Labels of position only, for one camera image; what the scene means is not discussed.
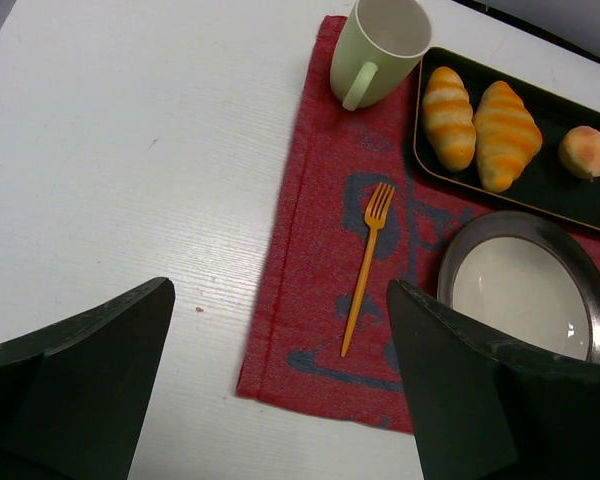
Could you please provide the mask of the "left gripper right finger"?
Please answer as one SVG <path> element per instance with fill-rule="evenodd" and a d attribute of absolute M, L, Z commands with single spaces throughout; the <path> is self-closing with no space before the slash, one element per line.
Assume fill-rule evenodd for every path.
<path fill-rule="evenodd" d="M 600 365 L 393 280 L 387 306 L 427 479 L 600 479 Z"/>

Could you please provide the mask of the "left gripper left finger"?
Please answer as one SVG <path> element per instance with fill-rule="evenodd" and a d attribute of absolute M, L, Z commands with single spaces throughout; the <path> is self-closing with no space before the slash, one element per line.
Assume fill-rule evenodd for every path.
<path fill-rule="evenodd" d="M 157 277 L 0 343 L 0 479 L 128 477 L 174 303 Z"/>

